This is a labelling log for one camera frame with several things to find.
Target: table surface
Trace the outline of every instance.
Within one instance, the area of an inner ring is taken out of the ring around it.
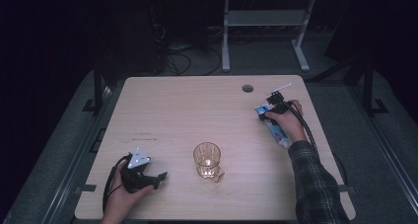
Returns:
[[[295,220],[294,173],[287,150],[276,143],[254,107],[281,90],[298,99],[323,166],[343,184],[335,160],[299,76],[143,77],[126,80],[75,214],[101,219],[105,182],[114,164],[139,147],[152,157],[145,174],[167,171],[158,190],[144,197],[128,218],[142,220]],[[243,91],[251,85],[253,92]],[[193,150],[217,144],[225,175],[218,183],[197,175]],[[355,217],[347,192],[341,201]]]

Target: clear drinking glass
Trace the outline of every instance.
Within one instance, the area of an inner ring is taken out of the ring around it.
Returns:
[[[193,152],[197,173],[205,179],[218,182],[225,174],[221,167],[221,150],[210,142],[199,144]]]

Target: human hand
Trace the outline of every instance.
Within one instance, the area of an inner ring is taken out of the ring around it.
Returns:
[[[302,112],[302,105],[297,100],[289,101],[292,104],[292,107],[303,115]],[[266,112],[265,116],[268,118],[274,119],[292,141],[292,143],[297,141],[307,141],[307,137],[304,133],[304,128],[302,127],[301,122],[296,118],[296,116],[291,111],[286,111],[282,114],[275,113],[275,112]]]
[[[122,177],[120,174],[120,171],[126,162],[126,160],[121,162],[114,173],[102,224],[121,223],[135,203],[154,189],[153,186],[147,186],[137,192],[129,193],[122,184]]]

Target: plaid shirt sleeve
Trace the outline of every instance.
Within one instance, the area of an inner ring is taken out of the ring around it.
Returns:
[[[289,148],[295,172],[296,215],[299,223],[349,223],[335,178],[320,163],[308,141]]]

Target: gray floor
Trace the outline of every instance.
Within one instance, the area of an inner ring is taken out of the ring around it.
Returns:
[[[310,78],[335,64],[323,55],[332,34],[309,32],[303,50],[311,71],[302,72],[290,44],[292,35],[286,32],[275,37],[258,36],[248,44],[231,44],[232,70],[228,75],[298,74]],[[210,46],[220,52],[218,42]],[[192,49],[183,54],[192,61],[184,75],[202,75],[219,62],[212,51]],[[182,67],[180,58],[176,62]],[[357,212],[352,223],[418,223],[417,213],[382,149],[387,142],[412,183],[418,184],[418,126],[378,73],[374,99],[382,100],[389,113],[366,116],[359,100],[362,83],[345,86],[344,73],[342,70],[320,83],[308,83],[307,87],[329,145],[343,164],[347,185],[357,191],[350,194]],[[211,75],[224,74],[218,68]],[[165,70],[159,76],[172,75]],[[104,107],[93,116],[92,112],[82,112],[86,100],[94,97],[93,75],[86,76],[11,209],[9,223],[98,223],[74,219],[74,209],[79,188],[96,157],[90,151],[100,145],[95,140],[107,126],[123,82],[120,80],[105,91]]]

